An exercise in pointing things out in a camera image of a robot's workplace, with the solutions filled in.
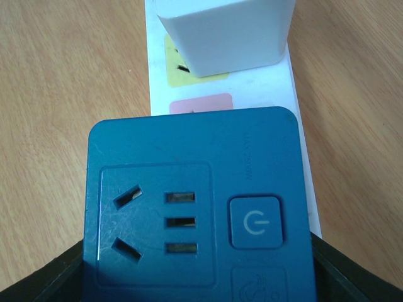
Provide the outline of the white usb charger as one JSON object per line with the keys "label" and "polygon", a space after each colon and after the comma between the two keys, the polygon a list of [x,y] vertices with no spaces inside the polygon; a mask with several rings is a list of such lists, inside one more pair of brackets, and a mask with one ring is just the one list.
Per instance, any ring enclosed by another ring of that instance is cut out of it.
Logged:
{"label": "white usb charger", "polygon": [[295,1],[156,1],[156,14],[197,77],[278,63]]}

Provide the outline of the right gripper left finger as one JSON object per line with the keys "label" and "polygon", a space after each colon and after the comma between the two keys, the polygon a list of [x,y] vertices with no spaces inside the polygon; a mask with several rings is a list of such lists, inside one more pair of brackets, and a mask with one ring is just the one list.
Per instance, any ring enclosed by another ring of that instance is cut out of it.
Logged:
{"label": "right gripper left finger", "polygon": [[82,246],[79,241],[41,269],[1,291],[1,301],[80,301]]}

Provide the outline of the white power strip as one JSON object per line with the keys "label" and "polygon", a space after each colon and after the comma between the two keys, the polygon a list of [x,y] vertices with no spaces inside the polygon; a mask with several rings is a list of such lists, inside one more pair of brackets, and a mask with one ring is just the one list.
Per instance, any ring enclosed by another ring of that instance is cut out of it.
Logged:
{"label": "white power strip", "polygon": [[276,159],[265,164],[256,149],[272,153],[277,146],[272,133],[279,136],[279,146],[286,146],[285,127],[275,121],[275,113],[288,110],[292,121],[302,120],[288,44],[276,64],[197,77],[159,20],[155,2],[145,2],[151,113],[221,111],[219,124],[232,127],[241,142],[223,156],[223,162],[235,158],[236,163],[216,170],[217,179],[234,187],[236,183],[269,184],[279,178]]}

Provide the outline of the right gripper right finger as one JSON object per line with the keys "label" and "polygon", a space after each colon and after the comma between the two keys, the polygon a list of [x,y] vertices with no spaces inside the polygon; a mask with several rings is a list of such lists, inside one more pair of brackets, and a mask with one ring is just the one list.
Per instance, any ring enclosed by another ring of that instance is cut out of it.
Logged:
{"label": "right gripper right finger", "polygon": [[318,301],[402,301],[402,290],[311,234]]}

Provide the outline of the dark blue adapter base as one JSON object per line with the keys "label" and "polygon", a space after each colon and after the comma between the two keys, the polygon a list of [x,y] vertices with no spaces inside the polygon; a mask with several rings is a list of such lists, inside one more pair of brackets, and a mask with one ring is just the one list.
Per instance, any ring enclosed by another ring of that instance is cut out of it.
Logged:
{"label": "dark blue adapter base", "polygon": [[315,301],[295,115],[94,125],[83,262],[83,301]]}

